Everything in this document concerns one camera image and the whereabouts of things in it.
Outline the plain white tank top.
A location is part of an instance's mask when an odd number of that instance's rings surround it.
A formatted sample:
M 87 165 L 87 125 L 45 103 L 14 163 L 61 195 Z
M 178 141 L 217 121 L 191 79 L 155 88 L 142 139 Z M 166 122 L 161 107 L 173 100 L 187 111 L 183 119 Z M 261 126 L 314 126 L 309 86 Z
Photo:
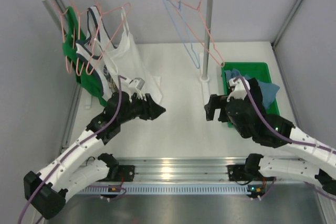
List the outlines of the plain white tank top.
M 103 49 L 102 58 L 112 77 L 121 75 L 129 79 L 142 78 L 145 84 L 141 90 L 143 93 L 149 93 L 153 100 L 160 104 L 163 94 L 160 89 L 160 77 L 150 74 L 144 62 L 140 57 L 139 50 L 134 42 L 134 38 L 129 31 L 129 25 L 126 18 L 126 12 L 121 11 L 122 36 L 115 49 Z

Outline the pink wire hanger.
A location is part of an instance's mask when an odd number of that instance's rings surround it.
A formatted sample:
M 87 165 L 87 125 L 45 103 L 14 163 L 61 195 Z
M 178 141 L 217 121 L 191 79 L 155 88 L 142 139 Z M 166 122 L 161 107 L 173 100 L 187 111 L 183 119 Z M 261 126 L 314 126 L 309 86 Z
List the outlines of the pink wire hanger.
M 123 54 L 126 45 L 129 33 L 127 15 L 132 6 L 129 2 L 126 2 L 115 9 L 103 11 L 100 2 L 93 1 L 94 6 L 87 9 L 89 45 L 91 46 L 89 62 L 92 63 L 95 60 L 93 63 L 94 68 L 97 67 L 98 63 L 103 62 L 108 73 L 116 76 L 120 73 L 120 65 L 117 59 Z M 120 13 L 121 20 L 112 36 L 110 36 L 104 25 L 103 17 L 115 12 Z

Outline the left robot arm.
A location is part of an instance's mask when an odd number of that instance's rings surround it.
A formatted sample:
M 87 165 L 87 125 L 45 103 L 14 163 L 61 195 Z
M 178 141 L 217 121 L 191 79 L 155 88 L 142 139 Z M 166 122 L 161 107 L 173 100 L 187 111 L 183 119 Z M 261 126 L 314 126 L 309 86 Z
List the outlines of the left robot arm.
M 119 134 L 122 124 L 134 119 L 153 121 L 165 111 L 148 93 L 113 93 L 107 106 L 90 121 L 70 147 L 45 168 L 24 176 L 26 200 L 49 220 L 58 215 L 79 191 L 100 180 L 116 179 L 119 162 L 111 154 L 100 154 L 86 167 L 82 164 Z

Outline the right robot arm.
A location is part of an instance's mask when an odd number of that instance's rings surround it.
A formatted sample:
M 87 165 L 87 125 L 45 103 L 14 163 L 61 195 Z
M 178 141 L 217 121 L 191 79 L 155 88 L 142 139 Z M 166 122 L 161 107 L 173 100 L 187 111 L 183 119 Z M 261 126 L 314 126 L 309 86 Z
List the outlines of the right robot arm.
M 204 106 L 206 119 L 230 122 L 242 138 L 298 157 L 297 160 L 277 159 L 261 154 L 249 154 L 245 174 L 250 180 L 282 177 L 300 180 L 335 195 L 335 150 L 309 136 L 291 121 L 268 114 L 261 105 L 253 105 L 249 98 L 233 99 L 212 94 Z

